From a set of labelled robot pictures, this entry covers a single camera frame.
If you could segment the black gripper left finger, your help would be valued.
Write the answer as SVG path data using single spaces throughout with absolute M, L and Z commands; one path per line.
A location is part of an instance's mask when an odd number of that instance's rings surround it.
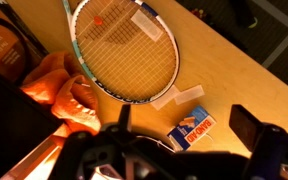
M 123 131 L 131 131 L 131 105 L 124 104 L 118 118 L 118 127 Z

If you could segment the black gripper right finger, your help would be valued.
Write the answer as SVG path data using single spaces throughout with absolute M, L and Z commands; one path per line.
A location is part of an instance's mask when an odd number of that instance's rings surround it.
M 258 135 L 263 130 L 263 123 L 242 105 L 233 104 L 229 118 L 229 127 L 243 145 L 252 152 L 255 148 Z

